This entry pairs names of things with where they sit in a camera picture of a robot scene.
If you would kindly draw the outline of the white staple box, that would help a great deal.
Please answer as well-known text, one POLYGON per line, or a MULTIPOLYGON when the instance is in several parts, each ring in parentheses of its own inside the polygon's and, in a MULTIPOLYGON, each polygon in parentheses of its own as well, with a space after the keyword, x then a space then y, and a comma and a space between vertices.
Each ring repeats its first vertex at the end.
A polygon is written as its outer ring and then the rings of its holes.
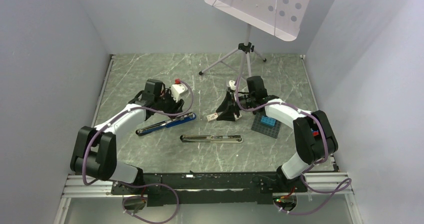
POLYGON ((213 113, 213 114, 207 115, 206 119, 207 119, 208 122, 212 122, 212 121, 217 120, 218 116, 219 116, 218 113, 213 113))

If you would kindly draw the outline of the blue black stapler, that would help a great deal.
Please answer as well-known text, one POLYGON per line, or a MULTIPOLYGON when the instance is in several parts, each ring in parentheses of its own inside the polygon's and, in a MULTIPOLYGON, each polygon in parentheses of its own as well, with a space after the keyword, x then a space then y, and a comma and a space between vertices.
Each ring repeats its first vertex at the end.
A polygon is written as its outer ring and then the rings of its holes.
POLYGON ((144 136, 144 135, 147 135, 149 133, 152 133, 152 132, 164 129, 164 128, 170 128, 170 127, 174 127, 174 126, 177 126, 177 125, 189 122, 189 121, 193 121, 193 120, 196 119, 196 117, 197 117, 197 115, 195 113, 190 112, 190 113, 187 113, 187 114, 184 114, 184 115, 180 115, 180 116, 171 118, 169 120, 165 120, 165 121, 162 121, 162 122, 155 123, 153 125, 150 125, 150 126, 147 126, 147 127, 141 128, 141 129, 137 129, 135 131, 135 133, 138 136, 144 136))

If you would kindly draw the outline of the black silver stapler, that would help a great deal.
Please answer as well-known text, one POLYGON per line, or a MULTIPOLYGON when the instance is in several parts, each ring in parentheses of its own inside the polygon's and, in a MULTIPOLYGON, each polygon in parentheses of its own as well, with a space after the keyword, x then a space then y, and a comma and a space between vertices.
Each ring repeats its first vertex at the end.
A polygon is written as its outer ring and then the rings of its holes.
POLYGON ((242 143, 240 135, 181 135, 179 139, 184 143, 242 143))

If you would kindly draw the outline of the staple box tray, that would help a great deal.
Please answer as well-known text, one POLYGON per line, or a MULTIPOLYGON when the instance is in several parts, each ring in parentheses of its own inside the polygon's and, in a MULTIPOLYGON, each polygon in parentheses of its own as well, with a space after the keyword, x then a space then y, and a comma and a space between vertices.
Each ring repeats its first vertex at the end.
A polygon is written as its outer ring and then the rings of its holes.
POLYGON ((237 121, 238 119, 240 119, 242 117, 242 115, 240 114, 240 115, 237 115, 237 114, 234 114, 234 121, 237 121))

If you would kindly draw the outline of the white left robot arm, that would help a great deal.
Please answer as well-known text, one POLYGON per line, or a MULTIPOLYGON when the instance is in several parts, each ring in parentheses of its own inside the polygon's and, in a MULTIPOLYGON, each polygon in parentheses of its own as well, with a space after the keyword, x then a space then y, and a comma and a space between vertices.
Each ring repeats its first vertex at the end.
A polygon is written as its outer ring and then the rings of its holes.
POLYGON ((145 184, 141 168, 117 160, 117 143, 136 126, 158 113, 176 117, 188 113, 183 110, 182 94, 191 87, 176 79, 170 87, 156 79, 148 79, 143 90, 131 99, 122 111, 107 121, 90 127, 84 126, 77 133, 70 168, 82 175, 83 184, 96 181, 117 181, 131 194, 139 193, 145 184))

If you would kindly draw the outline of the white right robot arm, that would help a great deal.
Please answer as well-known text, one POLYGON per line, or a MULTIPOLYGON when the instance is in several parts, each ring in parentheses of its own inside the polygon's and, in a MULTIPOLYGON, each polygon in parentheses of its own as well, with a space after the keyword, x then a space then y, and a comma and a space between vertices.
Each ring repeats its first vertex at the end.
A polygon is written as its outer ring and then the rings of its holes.
POLYGON ((240 111, 253 112, 275 119, 293 129, 295 153, 278 167, 276 187, 287 192, 295 179, 313 166, 325 162, 339 148, 325 112, 307 111, 269 95, 260 76, 247 79, 247 92, 239 91, 239 82, 230 80, 225 98, 216 110, 219 121, 235 121, 240 111))

